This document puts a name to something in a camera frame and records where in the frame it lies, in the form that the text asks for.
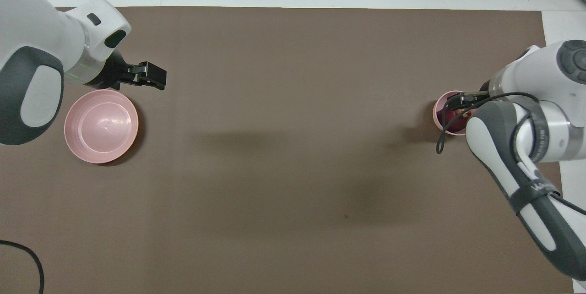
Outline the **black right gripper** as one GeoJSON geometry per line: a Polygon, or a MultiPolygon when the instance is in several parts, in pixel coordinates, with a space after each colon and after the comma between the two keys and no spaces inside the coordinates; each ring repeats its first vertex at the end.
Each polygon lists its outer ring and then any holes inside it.
{"type": "Polygon", "coordinates": [[[486,81],[478,91],[454,94],[446,98],[446,108],[450,110],[461,109],[463,103],[477,103],[489,97],[490,80],[486,81]]]}

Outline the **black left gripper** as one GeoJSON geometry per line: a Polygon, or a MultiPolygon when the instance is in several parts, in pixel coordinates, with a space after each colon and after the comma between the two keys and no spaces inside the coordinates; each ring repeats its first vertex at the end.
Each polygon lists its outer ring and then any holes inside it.
{"type": "Polygon", "coordinates": [[[114,50],[105,61],[100,73],[86,83],[86,86],[94,89],[120,89],[120,85],[145,86],[165,90],[165,86],[160,86],[167,84],[165,69],[150,62],[141,62],[137,66],[137,80],[142,83],[136,83],[136,74],[130,72],[133,67],[133,64],[128,64],[124,60],[121,52],[114,50]]]}

